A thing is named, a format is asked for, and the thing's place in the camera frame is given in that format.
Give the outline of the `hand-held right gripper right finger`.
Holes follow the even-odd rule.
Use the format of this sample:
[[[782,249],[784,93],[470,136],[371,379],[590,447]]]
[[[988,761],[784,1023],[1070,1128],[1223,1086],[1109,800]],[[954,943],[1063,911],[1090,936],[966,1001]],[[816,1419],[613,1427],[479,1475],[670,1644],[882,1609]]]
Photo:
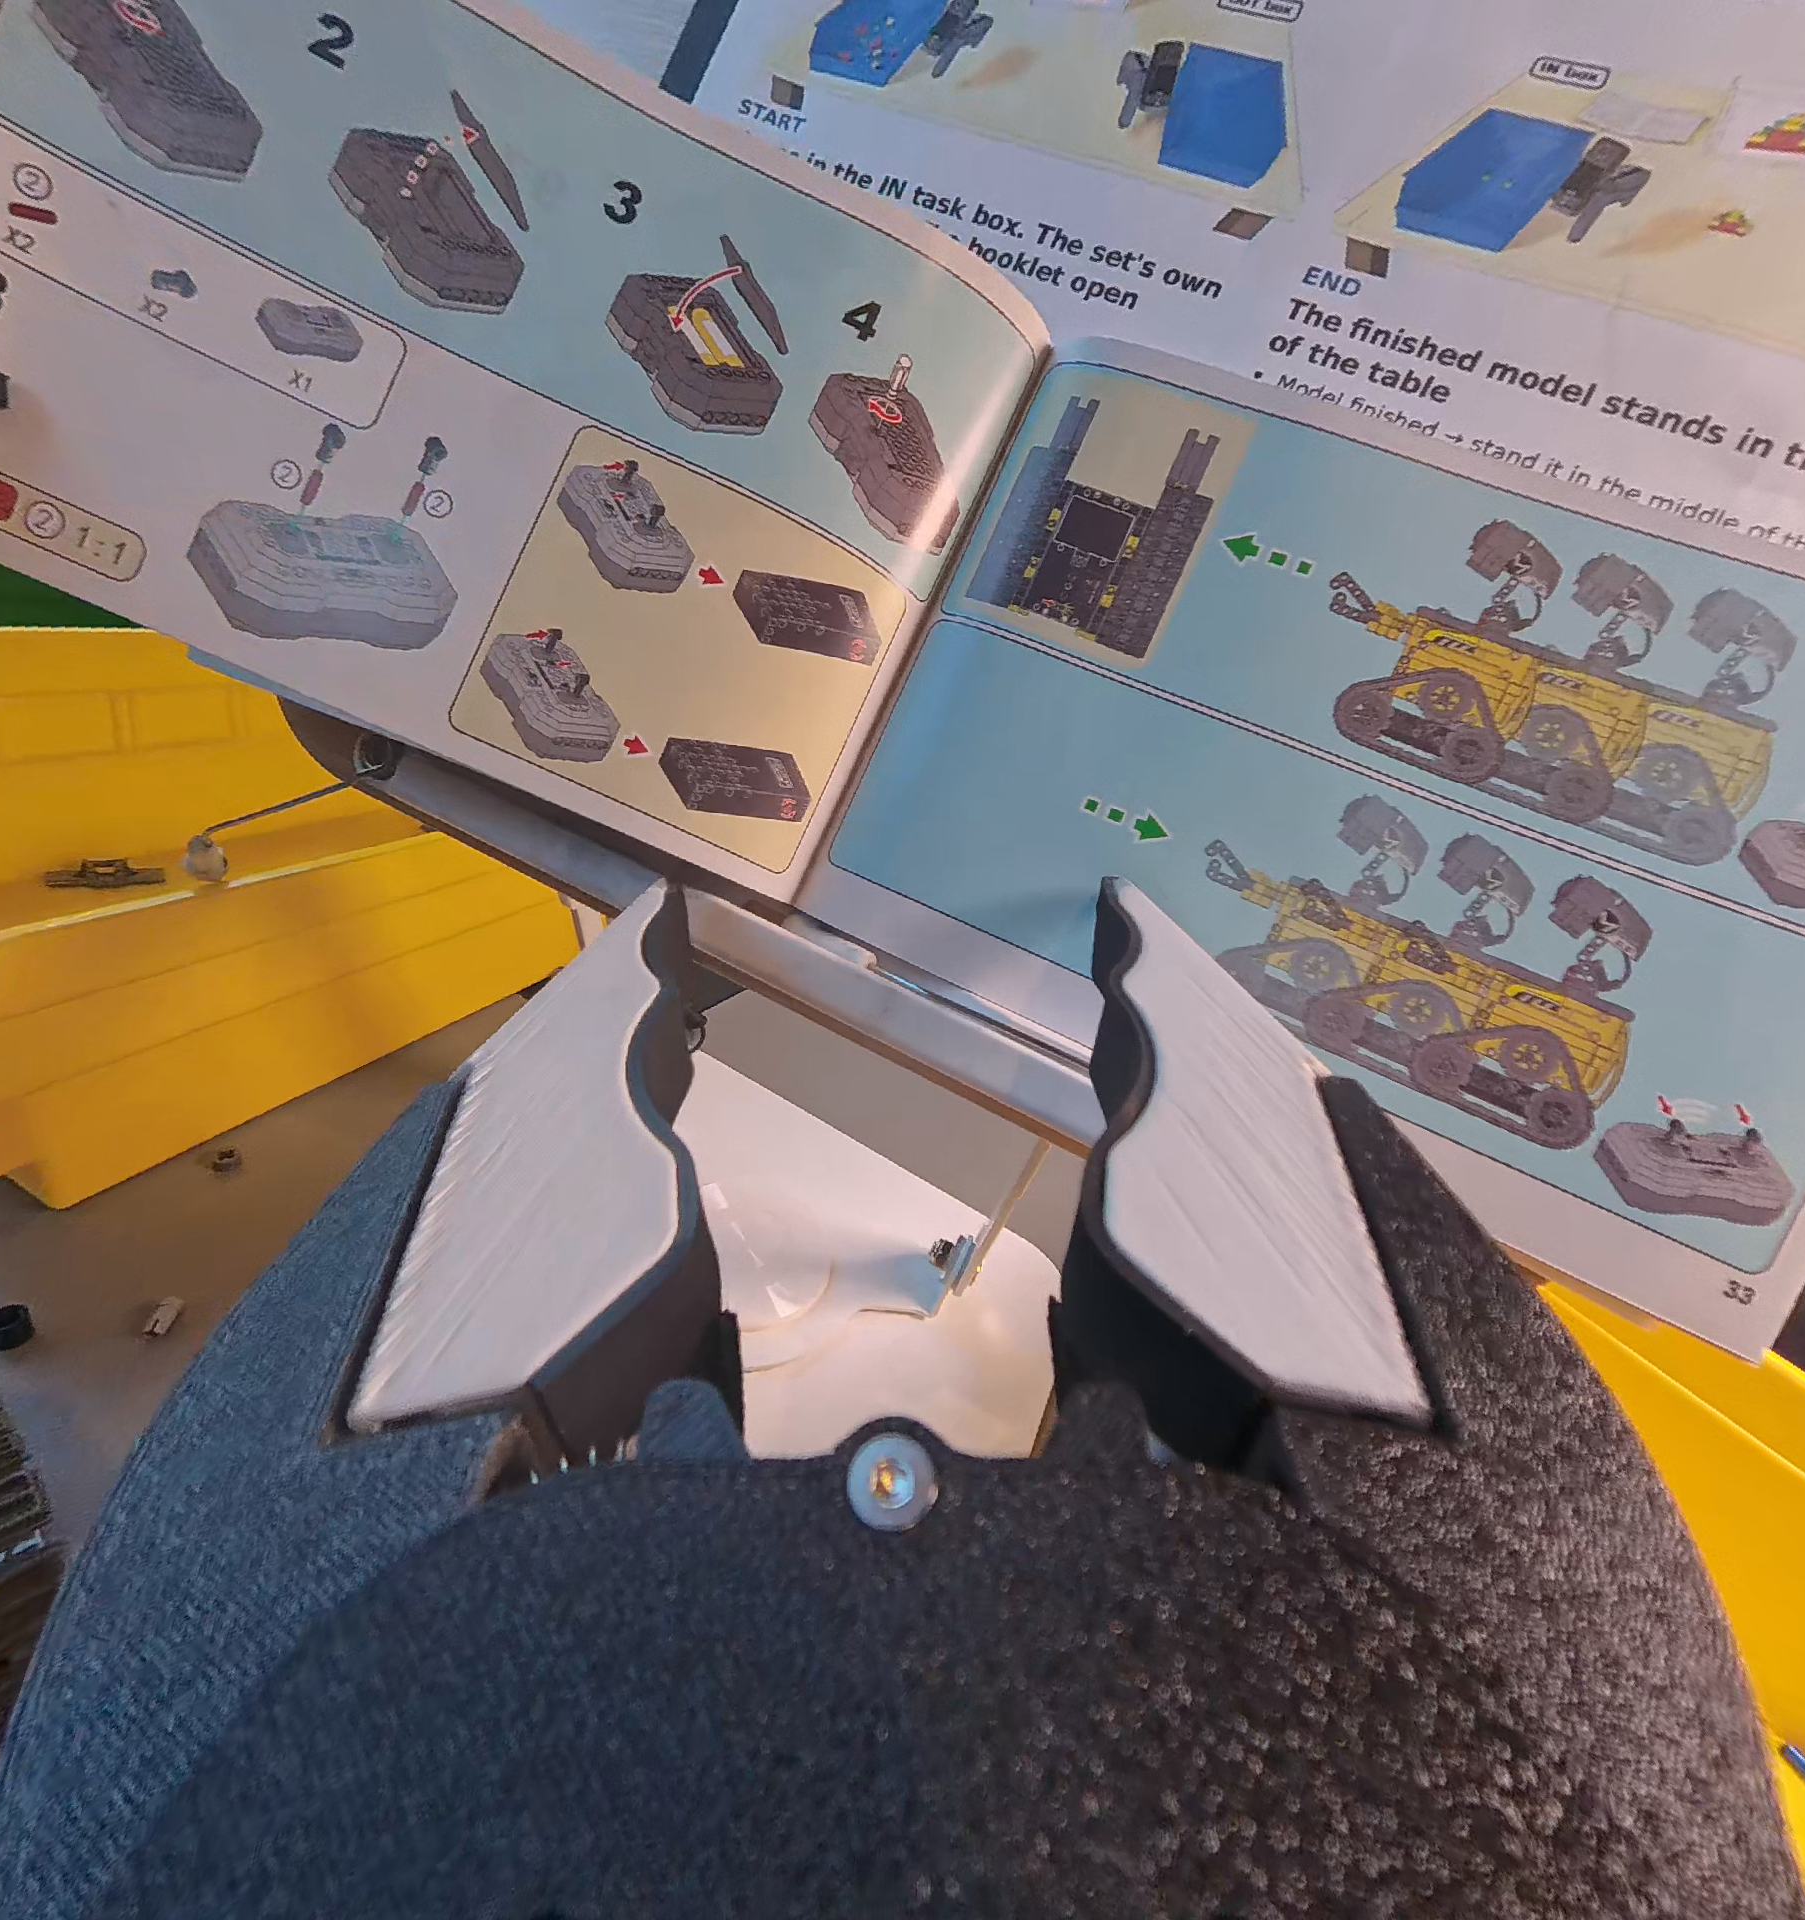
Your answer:
[[[1150,897],[1103,883],[1059,1394],[1112,1379],[1159,1442],[1249,1442],[1274,1405],[1433,1406],[1306,1049]]]

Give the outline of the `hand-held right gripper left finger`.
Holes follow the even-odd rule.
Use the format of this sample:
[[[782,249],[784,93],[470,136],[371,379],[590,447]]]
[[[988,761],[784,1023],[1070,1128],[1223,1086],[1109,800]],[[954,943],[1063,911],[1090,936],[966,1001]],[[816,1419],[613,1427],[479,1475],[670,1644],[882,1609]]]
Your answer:
[[[531,1409],[618,1442],[667,1379],[730,1398],[730,1318],[676,1131],[681,891],[657,883],[473,1060],[347,1425]]]

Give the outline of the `instruction booklet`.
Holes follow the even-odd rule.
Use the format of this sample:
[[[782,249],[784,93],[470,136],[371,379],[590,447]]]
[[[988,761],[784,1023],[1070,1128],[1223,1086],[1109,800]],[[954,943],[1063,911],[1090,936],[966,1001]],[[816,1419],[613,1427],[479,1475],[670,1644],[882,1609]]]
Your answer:
[[[1805,553],[1111,334],[690,5],[0,5],[0,563],[1084,1061],[1138,883],[1494,1235],[1805,1290]]]

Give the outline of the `grey desk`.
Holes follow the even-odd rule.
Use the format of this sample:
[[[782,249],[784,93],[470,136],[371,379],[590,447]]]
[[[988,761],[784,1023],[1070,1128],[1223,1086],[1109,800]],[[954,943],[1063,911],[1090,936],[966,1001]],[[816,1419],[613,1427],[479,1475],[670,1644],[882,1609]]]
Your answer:
[[[336,1433],[361,1329],[451,1103],[427,1067],[519,1001],[54,1212],[0,1181],[4,1401],[73,1540],[0,1744],[0,1916],[106,1887],[310,1621],[529,1484],[506,1413]]]

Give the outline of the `white task instruction sheet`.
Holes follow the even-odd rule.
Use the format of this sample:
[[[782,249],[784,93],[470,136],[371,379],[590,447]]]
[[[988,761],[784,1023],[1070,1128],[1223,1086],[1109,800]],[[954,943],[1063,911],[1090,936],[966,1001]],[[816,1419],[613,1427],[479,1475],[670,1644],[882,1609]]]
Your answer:
[[[690,5],[664,76],[1060,337],[1805,553],[1805,5]]]

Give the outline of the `white book stand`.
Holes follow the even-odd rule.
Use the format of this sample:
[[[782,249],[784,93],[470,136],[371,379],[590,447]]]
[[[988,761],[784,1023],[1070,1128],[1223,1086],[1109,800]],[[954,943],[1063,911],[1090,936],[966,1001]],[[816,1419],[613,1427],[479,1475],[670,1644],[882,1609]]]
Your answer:
[[[586,908],[611,909],[610,923],[649,887],[670,883],[492,780],[323,711],[285,703],[285,715],[328,772]],[[690,948],[681,975],[688,1050],[690,1015],[707,1001],[707,982],[723,981],[1009,1117],[1033,1141],[1084,1151],[1100,1130],[1086,1067],[1040,1038],[892,977],[866,948],[813,923],[778,923],[702,889],[673,887]],[[435,1159],[463,1070],[451,1085]],[[1005,1279],[984,1282],[979,1274],[933,1315],[915,1318],[906,1313],[910,1299],[928,1305],[937,1279],[931,1246],[979,1233],[988,1218],[722,1064],[693,1061],[676,1131],[697,1169],[730,1318],[730,1385],[747,1394],[742,1429],[755,1452],[823,1452],[889,1414],[933,1427],[964,1452],[1033,1450],[1051,1396],[1044,1323],[1059,1287],[1051,1260],[1011,1235],[1007,1258],[989,1252],[981,1268],[1000,1264]],[[345,1425],[432,1171],[435,1160],[368,1320],[341,1402]],[[610,1455],[631,1436],[552,1442],[531,1409],[514,1405],[391,1427],[475,1410],[512,1414],[544,1467]]]

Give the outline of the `yellow plastic bin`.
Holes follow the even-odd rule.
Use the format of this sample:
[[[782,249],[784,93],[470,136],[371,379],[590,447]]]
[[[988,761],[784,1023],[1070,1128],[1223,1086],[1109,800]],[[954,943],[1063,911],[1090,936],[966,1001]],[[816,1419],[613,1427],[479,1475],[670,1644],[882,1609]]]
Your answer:
[[[1720,1592],[1771,1752],[1805,1755],[1805,1373],[1563,1284],[1541,1296],[1634,1422]]]
[[[210,787],[214,755],[285,736],[275,698],[168,636],[0,631],[0,1177],[47,1206],[579,955],[554,891],[415,823],[292,872],[188,877],[190,800]],[[168,885],[41,883],[85,858],[162,865]]]

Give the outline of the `scattered small brick parts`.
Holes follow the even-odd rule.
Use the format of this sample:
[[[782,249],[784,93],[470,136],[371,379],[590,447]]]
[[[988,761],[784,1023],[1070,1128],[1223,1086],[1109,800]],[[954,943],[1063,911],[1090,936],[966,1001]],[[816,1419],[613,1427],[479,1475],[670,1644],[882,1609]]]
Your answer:
[[[0,1179],[0,1321],[28,1336],[124,1331],[164,1337],[190,1303],[191,1260],[232,1197],[241,1148],[214,1142],[51,1209]]]

